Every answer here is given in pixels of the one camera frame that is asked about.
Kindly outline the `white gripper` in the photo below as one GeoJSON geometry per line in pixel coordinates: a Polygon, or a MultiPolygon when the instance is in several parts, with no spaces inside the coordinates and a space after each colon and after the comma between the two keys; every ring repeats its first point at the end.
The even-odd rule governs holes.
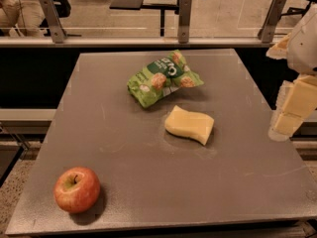
{"type": "Polygon", "coordinates": [[[298,73],[293,81],[284,81],[276,99],[268,136],[285,141],[317,108],[317,5],[313,4],[303,18],[287,34],[270,47],[266,56],[287,59],[288,67],[298,73]]]}

